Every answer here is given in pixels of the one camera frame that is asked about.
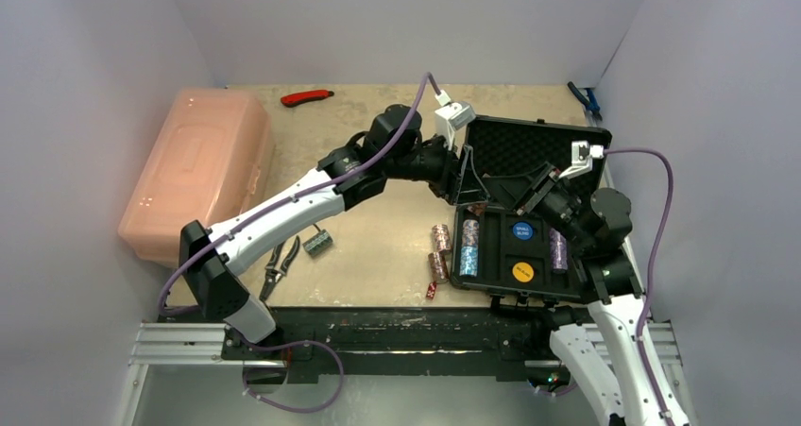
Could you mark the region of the purple chip stack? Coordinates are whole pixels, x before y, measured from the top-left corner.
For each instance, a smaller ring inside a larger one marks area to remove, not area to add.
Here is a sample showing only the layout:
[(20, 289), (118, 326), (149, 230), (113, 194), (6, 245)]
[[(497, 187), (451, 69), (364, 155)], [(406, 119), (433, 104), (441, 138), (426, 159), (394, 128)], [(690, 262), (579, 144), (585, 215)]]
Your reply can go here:
[(569, 268), (568, 245), (556, 229), (549, 229), (551, 267), (554, 273), (566, 273)]

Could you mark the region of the green terminal block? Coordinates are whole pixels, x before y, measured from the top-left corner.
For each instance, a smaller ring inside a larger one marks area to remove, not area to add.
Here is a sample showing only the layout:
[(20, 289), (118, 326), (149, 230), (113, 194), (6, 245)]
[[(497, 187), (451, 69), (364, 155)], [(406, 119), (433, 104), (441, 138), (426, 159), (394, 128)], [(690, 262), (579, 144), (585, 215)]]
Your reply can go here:
[(303, 244), (304, 251), (311, 257), (317, 258), (333, 245), (333, 238), (327, 230), (318, 230), (316, 234)]

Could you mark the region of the red dice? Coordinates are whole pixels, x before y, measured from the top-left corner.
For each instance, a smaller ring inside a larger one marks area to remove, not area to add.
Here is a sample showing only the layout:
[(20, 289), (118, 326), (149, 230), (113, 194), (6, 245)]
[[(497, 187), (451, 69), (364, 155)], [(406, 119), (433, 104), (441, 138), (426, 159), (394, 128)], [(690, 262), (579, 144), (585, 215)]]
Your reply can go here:
[(433, 300), (435, 298), (436, 290), (437, 283), (435, 281), (430, 282), (426, 291), (426, 299)]

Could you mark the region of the black poker set case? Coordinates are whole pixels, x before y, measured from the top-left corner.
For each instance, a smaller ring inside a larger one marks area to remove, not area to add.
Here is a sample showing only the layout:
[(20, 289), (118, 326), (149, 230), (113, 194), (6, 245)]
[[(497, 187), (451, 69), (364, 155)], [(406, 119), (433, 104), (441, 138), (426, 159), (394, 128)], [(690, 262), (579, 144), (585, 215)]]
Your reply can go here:
[[(480, 184), (485, 176), (519, 175), (545, 162), (565, 170), (571, 164), (574, 141), (610, 147), (612, 135), (603, 128), (490, 116), (480, 116), (468, 124), (456, 183), (450, 189), (456, 208), (451, 262), (455, 287), (493, 296), (579, 301), (576, 270), (553, 270), (550, 228), (545, 221), (534, 213), (519, 216), (504, 211)], [(479, 223), (477, 262), (470, 274), (461, 267), (463, 223), (467, 219)]]

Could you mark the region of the red utility knife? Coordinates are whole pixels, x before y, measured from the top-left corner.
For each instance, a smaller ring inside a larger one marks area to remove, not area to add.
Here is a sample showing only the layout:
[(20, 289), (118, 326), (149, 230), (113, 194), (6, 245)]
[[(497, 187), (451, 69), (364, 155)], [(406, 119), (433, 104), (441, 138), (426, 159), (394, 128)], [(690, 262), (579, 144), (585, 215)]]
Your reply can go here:
[(335, 92), (331, 90), (310, 90), (285, 95), (280, 99), (280, 102), (285, 108), (292, 109), (307, 103), (325, 100), (334, 95)]

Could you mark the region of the aluminium frame rail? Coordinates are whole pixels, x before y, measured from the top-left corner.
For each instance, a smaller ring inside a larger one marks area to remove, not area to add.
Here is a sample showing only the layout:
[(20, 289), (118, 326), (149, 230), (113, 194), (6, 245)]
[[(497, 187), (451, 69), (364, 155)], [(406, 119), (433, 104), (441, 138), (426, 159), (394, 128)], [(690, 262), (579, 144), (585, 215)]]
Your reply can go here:
[(530, 381), (540, 390), (570, 384), (566, 363), (549, 341), (534, 342), (522, 323), (481, 319), (472, 325), (448, 321), (442, 312), (430, 322), (420, 315), (391, 319), (375, 311), (341, 315), (320, 324), (292, 311), (284, 332), (269, 337), (258, 352), (212, 323), (145, 323), (134, 345), (134, 366), (210, 366), (286, 369), (290, 383), (316, 383), (335, 375), (331, 347), (348, 375), (493, 377), (499, 382)]

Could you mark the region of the blue small blind button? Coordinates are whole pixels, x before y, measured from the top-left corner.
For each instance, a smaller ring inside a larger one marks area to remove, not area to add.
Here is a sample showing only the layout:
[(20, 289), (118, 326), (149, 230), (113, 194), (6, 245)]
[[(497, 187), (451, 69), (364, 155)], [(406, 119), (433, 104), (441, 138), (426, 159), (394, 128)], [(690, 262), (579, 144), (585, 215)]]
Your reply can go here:
[(512, 232), (521, 241), (528, 241), (536, 235), (536, 230), (525, 221), (515, 223), (512, 227)]

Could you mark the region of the pink translucent storage box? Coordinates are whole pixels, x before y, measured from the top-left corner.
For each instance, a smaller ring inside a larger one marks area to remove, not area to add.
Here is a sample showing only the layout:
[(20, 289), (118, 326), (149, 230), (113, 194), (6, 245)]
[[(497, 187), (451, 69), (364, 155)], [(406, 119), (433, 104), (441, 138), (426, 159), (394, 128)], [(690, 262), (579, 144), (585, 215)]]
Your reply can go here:
[(142, 260), (175, 268), (179, 235), (243, 213), (264, 199), (275, 139), (248, 91), (186, 88), (177, 94), (118, 227)]

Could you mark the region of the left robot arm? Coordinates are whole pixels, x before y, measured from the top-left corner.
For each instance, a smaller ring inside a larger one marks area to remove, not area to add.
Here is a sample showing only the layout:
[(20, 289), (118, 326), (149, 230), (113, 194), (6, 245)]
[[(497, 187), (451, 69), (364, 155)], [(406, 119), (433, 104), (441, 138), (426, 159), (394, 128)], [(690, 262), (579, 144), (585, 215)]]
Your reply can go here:
[(425, 140), (419, 113), (391, 105), (280, 194), (208, 228), (198, 221), (184, 226), (179, 274), (203, 317), (238, 331), (257, 358), (276, 355), (276, 321), (240, 275), (301, 230), (381, 194), (389, 179), (425, 181), (436, 196), (448, 197), (456, 179), (455, 133), (475, 118), (466, 102), (444, 105), (435, 111), (435, 136)]

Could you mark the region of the brown black chip stack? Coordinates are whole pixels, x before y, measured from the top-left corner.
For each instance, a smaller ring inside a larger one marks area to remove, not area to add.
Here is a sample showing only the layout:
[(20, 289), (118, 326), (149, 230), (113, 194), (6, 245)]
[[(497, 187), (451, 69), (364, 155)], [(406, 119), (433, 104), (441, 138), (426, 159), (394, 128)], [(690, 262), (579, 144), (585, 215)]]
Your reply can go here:
[(432, 281), (436, 284), (447, 283), (450, 280), (450, 272), (445, 255), (441, 252), (432, 252), (427, 258)]

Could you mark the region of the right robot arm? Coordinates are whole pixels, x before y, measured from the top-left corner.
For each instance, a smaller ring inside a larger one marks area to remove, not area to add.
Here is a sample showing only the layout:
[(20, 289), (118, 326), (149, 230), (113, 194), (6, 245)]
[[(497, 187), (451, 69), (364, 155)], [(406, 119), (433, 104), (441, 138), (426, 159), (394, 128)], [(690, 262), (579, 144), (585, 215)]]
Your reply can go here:
[(534, 213), (566, 238), (582, 282), (581, 300), (608, 357), (601, 357), (582, 325), (562, 313), (531, 330), (533, 350), (566, 365), (601, 425), (689, 425), (646, 328), (647, 297), (623, 249), (632, 230), (628, 197), (600, 188), (583, 199), (549, 164), (526, 174), (485, 177), (484, 185), (509, 212)]

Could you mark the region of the blue chip stack in case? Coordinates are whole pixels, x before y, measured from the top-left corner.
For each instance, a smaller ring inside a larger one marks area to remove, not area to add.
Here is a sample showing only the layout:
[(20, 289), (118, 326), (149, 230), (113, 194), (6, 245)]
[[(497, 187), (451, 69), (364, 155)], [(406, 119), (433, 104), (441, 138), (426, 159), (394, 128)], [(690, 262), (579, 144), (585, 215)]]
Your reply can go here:
[(462, 223), (459, 275), (476, 277), (478, 275), (479, 222), (466, 219)]

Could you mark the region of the black handled pliers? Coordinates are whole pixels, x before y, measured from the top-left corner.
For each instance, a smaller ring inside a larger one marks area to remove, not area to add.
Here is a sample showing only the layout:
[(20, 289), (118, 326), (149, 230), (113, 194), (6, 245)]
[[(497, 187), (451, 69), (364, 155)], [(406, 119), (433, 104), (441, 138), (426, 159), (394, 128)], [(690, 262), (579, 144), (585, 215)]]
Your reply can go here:
[(259, 300), (266, 302), (274, 292), (277, 284), (286, 277), (293, 261), (297, 258), (300, 249), (300, 240), (295, 236), (287, 254), (283, 254), (285, 243), (276, 245), (270, 254), (268, 263), (264, 268), (264, 282), (259, 294)]

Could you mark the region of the orange black chip stack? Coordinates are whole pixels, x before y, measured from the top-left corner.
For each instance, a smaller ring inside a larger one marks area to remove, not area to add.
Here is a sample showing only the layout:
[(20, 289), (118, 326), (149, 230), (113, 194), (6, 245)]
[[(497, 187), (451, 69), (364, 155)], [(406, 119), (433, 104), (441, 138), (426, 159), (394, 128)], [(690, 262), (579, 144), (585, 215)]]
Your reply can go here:
[(488, 207), (487, 202), (477, 202), (469, 204), (467, 206), (467, 210), (473, 215), (482, 216), (486, 212), (487, 207)]

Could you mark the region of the yellow big blind button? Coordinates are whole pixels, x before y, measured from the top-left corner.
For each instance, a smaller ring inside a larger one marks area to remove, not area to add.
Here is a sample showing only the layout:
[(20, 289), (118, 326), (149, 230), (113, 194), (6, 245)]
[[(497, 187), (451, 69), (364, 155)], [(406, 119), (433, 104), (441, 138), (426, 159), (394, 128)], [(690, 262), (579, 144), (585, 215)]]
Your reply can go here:
[(535, 274), (535, 269), (526, 262), (517, 262), (512, 267), (512, 275), (514, 279), (521, 283), (532, 281), (535, 277)]

